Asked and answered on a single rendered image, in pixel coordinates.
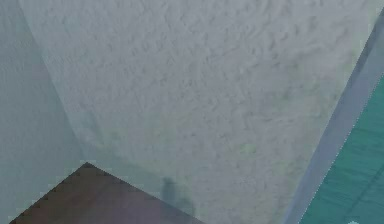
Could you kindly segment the teal room door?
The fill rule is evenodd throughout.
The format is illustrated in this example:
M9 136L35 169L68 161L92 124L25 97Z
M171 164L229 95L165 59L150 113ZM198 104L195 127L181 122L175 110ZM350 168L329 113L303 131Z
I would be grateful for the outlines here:
M384 75L298 224L384 224Z

